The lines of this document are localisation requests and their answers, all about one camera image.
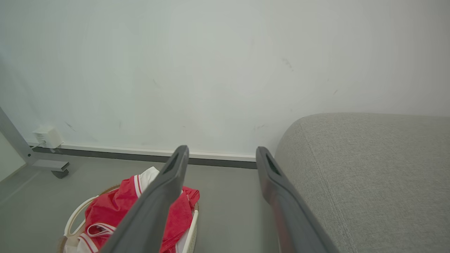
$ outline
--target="basket handle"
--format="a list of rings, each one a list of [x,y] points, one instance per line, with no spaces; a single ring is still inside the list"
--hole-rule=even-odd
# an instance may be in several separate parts
[[[98,195],[86,200],[81,205],[79,205],[75,209],[75,211],[73,211],[72,215],[70,216],[69,220],[67,221],[66,228],[64,229],[64,236],[66,236],[66,237],[74,236],[81,229],[81,227],[83,227],[83,225],[86,222],[86,219],[83,220],[83,222],[78,226],[78,228],[76,228],[76,230],[73,233],[70,232],[70,230],[72,229],[72,225],[75,221],[75,218],[78,216],[78,214],[80,214],[81,211],[97,197],[98,197]]]

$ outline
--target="laundry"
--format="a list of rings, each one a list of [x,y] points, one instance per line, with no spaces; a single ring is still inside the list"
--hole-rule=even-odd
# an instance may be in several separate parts
[[[100,251],[123,217],[131,209],[159,171],[151,167],[140,175],[125,179],[118,189],[97,197],[86,209],[85,231],[78,237],[79,253]],[[200,198],[198,190],[183,186],[178,199],[171,205],[160,253],[176,253],[176,244],[189,229],[192,211]]]

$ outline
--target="gray upholstery fabric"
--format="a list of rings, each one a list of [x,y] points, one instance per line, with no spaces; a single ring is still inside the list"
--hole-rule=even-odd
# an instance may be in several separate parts
[[[275,159],[341,252],[450,252],[450,118],[325,113]]]

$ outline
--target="electrical outlet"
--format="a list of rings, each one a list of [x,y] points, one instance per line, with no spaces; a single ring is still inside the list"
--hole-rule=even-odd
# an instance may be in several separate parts
[[[37,141],[44,148],[55,149],[63,143],[56,128],[43,126],[33,131]]]

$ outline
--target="floor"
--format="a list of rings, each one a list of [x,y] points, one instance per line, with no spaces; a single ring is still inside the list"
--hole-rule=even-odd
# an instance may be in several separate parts
[[[24,168],[0,183],[0,252],[56,252],[67,219],[86,199],[163,163],[36,153],[68,161],[69,175]],[[257,170],[188,165],[184,185],[200,190],[195,253],[278,252],[276,228]]]

